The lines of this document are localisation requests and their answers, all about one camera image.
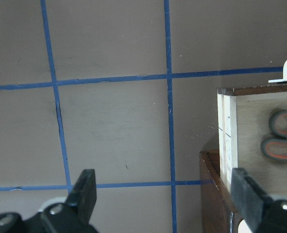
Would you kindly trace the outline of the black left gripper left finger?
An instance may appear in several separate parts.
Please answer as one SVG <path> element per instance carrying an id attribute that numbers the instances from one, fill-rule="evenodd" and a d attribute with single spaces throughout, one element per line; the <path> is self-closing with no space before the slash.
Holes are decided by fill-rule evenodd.
<path id="1" fill-rule="evenodd" d="M 88 224 L 97 200 L 94 169 L 84 169 L 67 197 L 67 205 L 83 224 Z"/>

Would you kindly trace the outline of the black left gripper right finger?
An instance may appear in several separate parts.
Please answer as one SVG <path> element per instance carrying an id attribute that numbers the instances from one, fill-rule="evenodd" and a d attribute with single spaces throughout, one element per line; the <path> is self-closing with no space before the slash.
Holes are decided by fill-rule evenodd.
<path id="1" fill-rule="evenodd" d="M 273 198 L 243 168 L 233 168 L 231 199 L 250 230 L 257 232 Z"/>

